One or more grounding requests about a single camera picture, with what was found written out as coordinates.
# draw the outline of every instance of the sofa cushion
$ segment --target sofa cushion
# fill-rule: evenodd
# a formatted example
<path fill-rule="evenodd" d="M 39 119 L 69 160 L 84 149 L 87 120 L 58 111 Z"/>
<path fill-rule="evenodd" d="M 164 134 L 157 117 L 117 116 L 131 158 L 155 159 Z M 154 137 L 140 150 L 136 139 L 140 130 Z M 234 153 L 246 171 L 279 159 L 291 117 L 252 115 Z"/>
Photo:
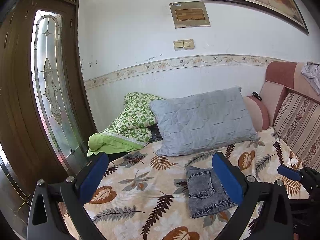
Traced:
<path fill-rule="evenodd" d="M 257 132 L 269 128 L 269 115 L 266 106 L 253 96 L 244 97 L 243 101 L 250 114 L 253 127 Z"/>
<path fill-rule="evenodd" d="M 304 166 L 320 170 L 320 105 L 289 93 L 276 117 L 275 131 L 301 158 Z"/>
<path fill-rule="evenodd" d="M 240 91 L 240 87 L 234 87 L 151 101 L 150 108 L 164 140 L 156 154 L 187 155 L 256 140 L 257 133 Z"/>

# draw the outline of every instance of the floral border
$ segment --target floral border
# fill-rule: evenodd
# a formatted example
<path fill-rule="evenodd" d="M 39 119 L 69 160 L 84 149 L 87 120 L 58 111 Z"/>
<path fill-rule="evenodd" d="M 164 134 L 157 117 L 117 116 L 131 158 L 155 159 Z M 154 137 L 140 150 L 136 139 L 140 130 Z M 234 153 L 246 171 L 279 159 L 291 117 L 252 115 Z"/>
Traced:
<path fill-rule="evenodd" d="M 148 62 L 141 65 L 114 71 L 100 77 L 84 81 L 85 88 L 91 89 L 117 80 L 140 76 L 147 73 L 166 71 L 187 67 L 214 66 L 214 65 L 253 65 L 268 66 L 272 61 L 284 61 L 270 57 L 258 57 L 248 55 L 206 55 L 179 57 L 154 62 Z"/>

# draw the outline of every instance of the bedspread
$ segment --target bedspread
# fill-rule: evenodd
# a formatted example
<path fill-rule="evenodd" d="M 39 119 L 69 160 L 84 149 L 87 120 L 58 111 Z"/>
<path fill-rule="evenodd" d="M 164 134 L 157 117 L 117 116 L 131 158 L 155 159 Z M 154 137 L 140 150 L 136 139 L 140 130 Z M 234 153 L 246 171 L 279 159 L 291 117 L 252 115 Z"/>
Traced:
<path fill-rule="evenodd" d="M 92 200 L 84 205 L 107 240 L 215 239 L 235 212 L 236 206 L 216 215 L 190 218 L 186 168 L 212 168 L 215 151 L 159 157 L 154 152 L 161 144 L 162 141 L 151 143 L 111 162 Z M 270 183 L 281 179 L 290 198 L 308 198 L 300 182 L 277 173 L 281 163 L 291 163 L 294 169 L 302 168 L 302 164 L 273 128 L 259 132 L 257 141 L 218 150 L 244 175 Z M 262 202 L 257 204 L 241 239 L 249 236 L 261 207 Z M 70 233 L 79 239 L 70 217 L 65 217 Z"/>

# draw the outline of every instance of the wall switch panel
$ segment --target wall switch panel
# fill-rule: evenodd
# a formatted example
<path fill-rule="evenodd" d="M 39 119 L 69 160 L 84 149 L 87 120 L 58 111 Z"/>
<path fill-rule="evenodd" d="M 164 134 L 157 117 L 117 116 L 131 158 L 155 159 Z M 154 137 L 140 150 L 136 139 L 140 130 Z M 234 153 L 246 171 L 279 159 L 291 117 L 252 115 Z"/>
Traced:
<path fill-rule="evenodd" d="M 174 50 L 181 50 L 184 48 L 183 41 L 174 41 Z"/>
<path fill-rule="evenodd" d="M 184 40 L 183 41 L 183 47 L 184 47 L 184 49 L 194 49 L 195 48 L 195 43 L 193 42 L 193 39 Z"/>
<path fill-rule="evenodd" d="M 174 50 L 195 48 L 195 43 L 193 42 L 193 39 L 183 40 L 183 41 L 174 41 L 173 44 L 174 44 Z"/>

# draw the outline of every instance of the light blue pillow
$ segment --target light blue pillow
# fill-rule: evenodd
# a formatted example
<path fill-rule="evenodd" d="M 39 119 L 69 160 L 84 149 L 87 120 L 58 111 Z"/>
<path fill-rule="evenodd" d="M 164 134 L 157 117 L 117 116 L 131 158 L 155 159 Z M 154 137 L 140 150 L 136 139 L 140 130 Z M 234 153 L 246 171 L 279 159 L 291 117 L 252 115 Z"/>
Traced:
<path fill-rule="evenodd" d="M 185 98 L 155 100 L 155 114 L 163 144 L 158 156 L 188 155 L 256 140 L 241 87 L 216 90 Z"/>

